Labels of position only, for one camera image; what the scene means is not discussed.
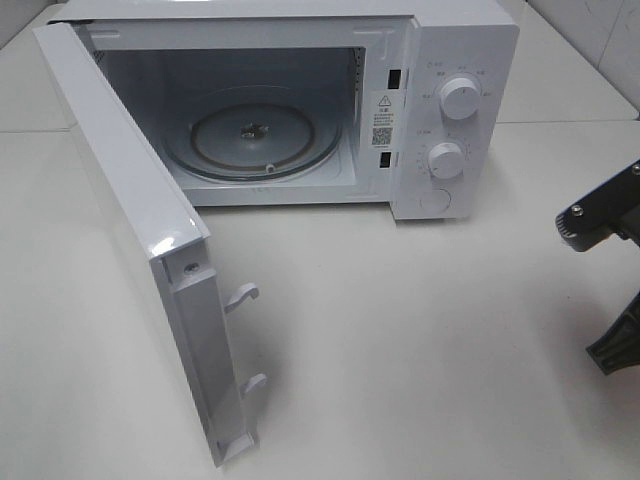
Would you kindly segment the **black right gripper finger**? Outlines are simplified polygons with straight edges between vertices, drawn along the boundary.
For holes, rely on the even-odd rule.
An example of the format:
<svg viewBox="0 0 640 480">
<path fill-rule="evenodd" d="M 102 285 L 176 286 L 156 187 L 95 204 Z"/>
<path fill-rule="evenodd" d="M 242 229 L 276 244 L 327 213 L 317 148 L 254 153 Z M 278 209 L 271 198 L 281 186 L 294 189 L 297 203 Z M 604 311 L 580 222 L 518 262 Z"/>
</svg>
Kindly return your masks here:
<svg viewBox="0 0 640 480">
<path fill-rule="evenodd" d="M 562 240 L 577 252 L 612 234 L 639 245 L 639 161 L 559 213 L 555 225 Z"/>
<path fill-rule="evenodd" d="M 639 365 L 639 295 L 586 351 L 604 375 Z"/>
</svg>

